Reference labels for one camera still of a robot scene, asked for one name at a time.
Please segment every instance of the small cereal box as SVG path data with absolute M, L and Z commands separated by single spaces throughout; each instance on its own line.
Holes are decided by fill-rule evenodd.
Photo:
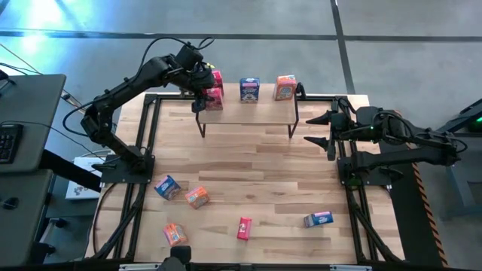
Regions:
M 333 215 L 331 212 L 320 212 L 308 215 L 304 218 L 305 227 L 314 227 L 321 224 L 332 223 Z
M 170 246 L 180 245 L 188 240 L 182 227 L 174 223 L 165 226 L 163 232 Z
M 209 201 L 209 196 L 204 187 L 198 187 L 186 194 L 189 205 L 198 209 Z
M 242 78 L 239 80 L 239 90 L 241 91 L 241 102 L 258 102 L 259 78 Z
M 206 101 L 207 111 L 223 110 L 223 96 L 222 89 L 220 87 L 207 89 L 206 94 L 213 98 L 212 101 Z
M 221 71 L 213 70 L 212 76 L 214 76 L 214 87 L 219 87 L 221 89 L 221 95 L 224 96 L 223 77 L 221 76 Z
M 278 76 L 274 86 L 274 99 L 276 101 L 293 98 L 296 91 L 296 78 L 294 75 Z
M 241 218 L 238 228 L 238 239 L 248 240 L 249 231 L 251 230 L 251 218 Z
M 162 181 L 158 182 L 154 189 L 164 199 L 171 200 L 177 193 L 179 193 L 181 187 L 171 176 L 168 175 Z

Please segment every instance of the wooden tabletop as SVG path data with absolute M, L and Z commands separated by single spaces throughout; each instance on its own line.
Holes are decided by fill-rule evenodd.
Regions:
M 261 84 L 258 102 L 241 103 L 239 84 L 224 84 L 223 110 L 201 111 L 200 123 L 219 124 L 294 124 L 294 99 L 275 101 L 274 84 Z
M 117 136 L 130 145 L 136 141 L 143 99 L 144 95 L 134 98 L 120 114 Z M 349 99 L 355 108 L 368 105 L 367 96 Z M 327 160 L 321 148 L 303 140 L 304 136 L 328 136 L 328 126 L 305 121 L 329 108 L 327 102 L 299 102 L 300 123 L 292 139 L 286 136 L 285 126 L 241 124 L 211 125 L 209 136 L 203 139 L 190 101 L 163 101 L 154 145 L 154 180 L 146 193 L 136 261 L 159 262 L 167 257 L 169 244 L 162 229 L 177 223 L 188 235 L 193 262 L 355 263 L 346 194 L 336 164 Z M 358 149 L 379 151 L 370 142 L 358 143 Z M 172 201 L 161 198 L 153 188 L 167 174 L 182 186 Z M 184 194 L 198 186 L 207 189 L 211 202 L 194 210 Z M 115 187 L 100 210 L 99 247 L 119 222 L 125 189 L 122 184 Z M 374 228 L 403 258 L 388 193 L 381 187 L 367 187 L 367 198 Z M 304 216 L 323 211 L 333 212 L 334 223 L 304 228 Z M 242 216 L 252 218 L 249 241 L 236 238 Z M 369 257 L 363 230 L 361 239 Z M 90 245 L 87 256 L 91 254 Z

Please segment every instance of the keyboard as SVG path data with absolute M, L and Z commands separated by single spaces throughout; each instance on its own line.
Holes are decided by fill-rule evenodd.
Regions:
M 4 124 L 0 126 L 0 164 L 13 163 L 20 139 L 22 124 Z

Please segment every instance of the robotic arm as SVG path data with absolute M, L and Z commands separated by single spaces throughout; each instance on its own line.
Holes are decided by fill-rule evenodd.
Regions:
M 90 140 L 107 146 L 119 155 L 130 172 L 145 170 L 145 158 L 136 146 L 125 145 L 111 131 L 114 110 L 132 98 L 152 87 L 166 87 L 167 84 L 178 86 L 182 92 L 194 94 L 192 112 L 206 108 L 207 95 L 204 89 L 214 85 L 211 69 L 203 62 L 203 55 L 189 43 L 179 53 L 154 57 L 147 61 L 132 78 L 111 90 L 97 96 L 87 108 L 81 125 Z
M 355 114 L 356 121 L 350 117 Z M 430 128 L 419 128 L 394 111 L 385 111 L 374 106 L 355 110 L 347 98 L 337 97 L 331 110 L 307 123 L 331 124 L 330 138 L 305 137 L 328 153 L 328 160 L 335 160 L 334 142 L 339 140 L 373 142 L 385 141 L 392 145 L 414 143 L 418 148 L 384 154 L 356 151 L 351 156 L 352 172 L 372 170 L 378 166 L 399 163 L 427 162 L 433 165 L 450 166 L 460 160 L 457 142 L 449 132 L 435 132 Z

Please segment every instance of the concrete floor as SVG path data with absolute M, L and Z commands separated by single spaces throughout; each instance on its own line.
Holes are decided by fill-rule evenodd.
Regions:
M 223 71 L 225 81 L 258 76 L 263 82 L 273 82 L 277 75 L 295 74 L 309 93 L 347 91 L 338 42 L 333 38 L 314 40 L 315 35 L 339 34 L 330 0 L 0 2 L 0 31 L 303 35 L 303 41 L 247 35 L 238 38 L 254 40 L 219 39 L 203 54 Z M 482 35 L 482 17 L 478 16 L 482 2 L 478 0 L 337 3 L 345 35 Z M 104 89 L 119 84 L 122 78 L 134 75 L 150 40 L 48 38 L 39 31 L 23 37 L 0 36 L 0 42 L 43 73 L 66 74 L 66 90 L 81 102 L 88 102 Z M 160 41 L 151 48 L 149 56 L 176 53 L 179 48 L 174 41 Z M 456 42 L 456 38 L 454 42 L 439 42 L 437 37 L 428 42 L 347 41 L 345 54 L 357 94 L 368 94 L 372 105 L 402 111 L 418 126 L 439 127 L 480 98 L 480 42 Z M 0 60 L 25 67 L 2 48 Z M 65 102 L 59 104 L 54 127 L 63 131 L 61 120 L 70 110 Z M 80 118 L 75 115 L 70 126 L 80 129 Z M 84 138 L 72 138 L 92 150 L 99 148 Z M 50 134 L 47 148 L 66 159 L 84 153 L 56 133 Z M 453 192 L 443 169 L 422 165 L 421 170 L 449 264 L 482 269 L 482 258 L 477 256 L 482 249 L 482 219 L 442 221 L 440 216 L 451 208 L 447 202 L 453 201 Z

